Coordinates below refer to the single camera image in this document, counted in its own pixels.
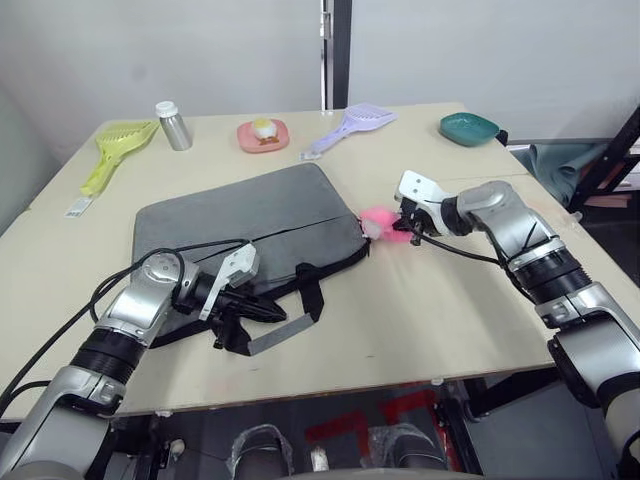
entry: gray fabric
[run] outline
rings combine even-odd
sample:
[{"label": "gray fabric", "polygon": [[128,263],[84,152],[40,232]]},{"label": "gray fabric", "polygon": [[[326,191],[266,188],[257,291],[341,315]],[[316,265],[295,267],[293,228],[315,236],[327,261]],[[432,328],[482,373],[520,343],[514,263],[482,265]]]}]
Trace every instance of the gray fabric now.
[{"label": "gray fabric", "polygon": [[582,169],[606,148],[606,144],[541,144],[511,153],[558,202],[567,206]]},{"label": "gray fabric", "polygon": [[311,315],[304,314],[301,317],[292,320],[291,322],[283,325],[272,332],[269,332],[255,340],[249,342],[249,354],[257,355],[270,349],[271,347],[284,342],[286,339],[297,335],[300,332],[304,332],[307,328],[313,325],[313,319]]},{"label": "gray fabric", "polygon": [[[287,283],[299,263],[322,267],[365,244],[357,218],[315,164],[302,164],[205,192],[142,208],[136,215],[133,259],[159,247],[180,247],[229,238],[256,239],[260,255],[256,293]],[[228,246],[185,252],[196,261]],[[221,254],[199,263],[215,275]],[[197,319],[172,312],[163,335]]]}]

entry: green bowl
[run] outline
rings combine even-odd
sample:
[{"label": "green bowl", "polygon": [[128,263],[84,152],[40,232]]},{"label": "green bowl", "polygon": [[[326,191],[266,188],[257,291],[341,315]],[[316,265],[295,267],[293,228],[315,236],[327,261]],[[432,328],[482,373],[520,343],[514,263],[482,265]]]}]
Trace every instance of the green bowl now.
[{"label": "green bowl", "polygon": [[465,147],[487,143],[500,131],[495,123],[473,113],[459,112],[440,120],[440,133]]}]

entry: yellow plastic scoop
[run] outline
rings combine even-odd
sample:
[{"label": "yellow plastic scoop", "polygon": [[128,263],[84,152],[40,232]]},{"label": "yellow plastic scoop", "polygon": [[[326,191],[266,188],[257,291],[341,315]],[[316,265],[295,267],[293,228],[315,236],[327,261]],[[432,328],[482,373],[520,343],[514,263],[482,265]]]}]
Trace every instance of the yellow plastic scoop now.
[{"label": "yellow plastic scoop", "polygon": [[146,146],[158,125],[158,122],[114,123],[96,135],[100,162],[80,187],[82,194],[92,197],[101,193],[125,155]]}]

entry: pink fluffy toy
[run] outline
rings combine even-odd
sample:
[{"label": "pink fluffy toy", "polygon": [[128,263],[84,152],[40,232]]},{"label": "pink fluffy toy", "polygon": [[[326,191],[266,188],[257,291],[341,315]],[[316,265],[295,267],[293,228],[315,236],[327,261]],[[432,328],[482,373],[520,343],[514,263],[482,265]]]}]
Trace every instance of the pink fluffy toy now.
[{"label": "pink fluffy toy", "polygon": [[383,207],[369,208],[360,213],[362,230],[366,237],[372,240],[406,243],[411,240],[411,232],[398,232],[393,229],[393,224],[399,218],[400,214]]}]

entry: pink plate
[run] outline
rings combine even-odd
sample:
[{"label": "pink plate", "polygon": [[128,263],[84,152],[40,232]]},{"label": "pink plate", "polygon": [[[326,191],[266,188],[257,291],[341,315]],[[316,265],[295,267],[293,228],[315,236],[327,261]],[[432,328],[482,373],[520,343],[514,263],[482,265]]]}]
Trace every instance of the pink plate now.
[{"label": "pink plate", "polygon": [[277,142],[261,144],[260,140],[253,134],[251,128],[252,122],[243,123],[238,127],[238,143],[240,148],[249,153],[273,152],[289,145],[289,131],[284,122],[272,118],[271,121],[276,124]]}]

